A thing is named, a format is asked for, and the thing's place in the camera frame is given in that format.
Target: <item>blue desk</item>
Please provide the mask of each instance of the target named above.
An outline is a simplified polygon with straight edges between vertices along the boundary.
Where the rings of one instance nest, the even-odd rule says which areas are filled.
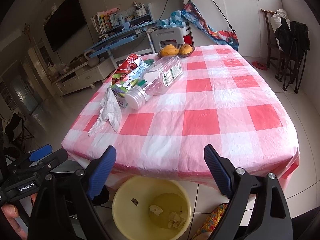
[[[111,50],[115,49],[115,48],[117,48],[119,46],[122,46],[122,45],[124,45],[126,43],[134,41],[135,39],[138,38],[138,36],[137,36],[137,34],[135,34],[135,35],[132,35],[132,36],[129,36],[129,37],[125,37],[123,39],[119,39],[119,40],[117,40],[116,42],[113,42],[113,43],[112,43],[111,40],[113,40],[114,38],[117,38],[117,37],[120,38],[123,35],[129,35],[131,32],[135,33],[135,30],[143,28],[143,27],[146,27],[146,26],[149,26],[149,25],[153,25],[155,23],[156,22],[145,23],[145,24],[141,24],[141,25],[138,25],[138,26],[134,26],[134,27],[132,27],[132,28],[130,28],[128,30],[123,30],[123,31],[121,31],[119,33],[116,33],[116,34],[106,38],[106,39],[103,39],[102,41],[99,41],[98,43],[94,44],[90,48],[86,49],[85,52],[88,51],[89,49],[97,50],[96,52],[92,53],[90,55],[90,57],[95,57],[95,56],[98,56],[98,55],[100,55],[100,54],[102,54],[104,52],[108,52],[108,55],[109,55],[113,65],[114,65],[115,69],[117,69],[118,65],[117,65],[116,62],[125,59],[128,55],[125,55],[123,57],[119,57],[119,58],[115,59],[113,57],[112,53],[111,53]],[[150,49],[144,49],[144,50],[141,50],[141,51],[137,51],[136,53],[137,54],[146,54],[146,53],[150,53],[150,52],[156,53],[155,49],[153,47],[153,43],[151,41],[150,35],[147,33],[147,31],[144,31],[144,32],[148,36]]]

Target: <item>white plastic stool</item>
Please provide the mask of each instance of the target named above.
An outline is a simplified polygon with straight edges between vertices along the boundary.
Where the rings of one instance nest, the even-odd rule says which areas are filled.
[[[177,44],[184,44],[183,36],[186,36],[190,33],[189,26],[180,28],[180,27],[172,27],[170,29],[161,29],[151,33],[151,38],[153,41],[153,45],[155,46],[156,52],[159,52],[162,47],[161,41],[169,41],[175,40]]]

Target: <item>black tv screen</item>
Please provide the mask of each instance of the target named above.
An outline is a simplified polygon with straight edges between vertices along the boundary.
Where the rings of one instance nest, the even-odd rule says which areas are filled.
[[[64,0],[44,26],[52,50],[56,51],[86,23],[79,0]]]

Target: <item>fruit basket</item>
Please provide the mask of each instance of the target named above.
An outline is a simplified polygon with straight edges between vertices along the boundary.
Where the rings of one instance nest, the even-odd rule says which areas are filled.
[[[190,53],[187,53],[187,54],[184,54],[184,55],[181,55],[180,53],[178,54],[178,56],[180,58],[184,58],[184,57],[189,57],[194,51],[195,51],[195,46],[193,46],[192,44],[189,44],[189,43],[184,43],[184,44],[176,44],[174,45],[176,47],[176,49],[180,49],[183,45],[190,45],[192,47],[192,51]]]

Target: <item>bottle cap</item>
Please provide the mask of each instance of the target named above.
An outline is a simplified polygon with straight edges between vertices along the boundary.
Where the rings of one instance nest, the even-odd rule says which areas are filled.
[[[124,95],[124,99],[131,108],[136,110],[141,108],[147,101],[145,92],[139,86],[134,86],[133,88],[131,88]]]

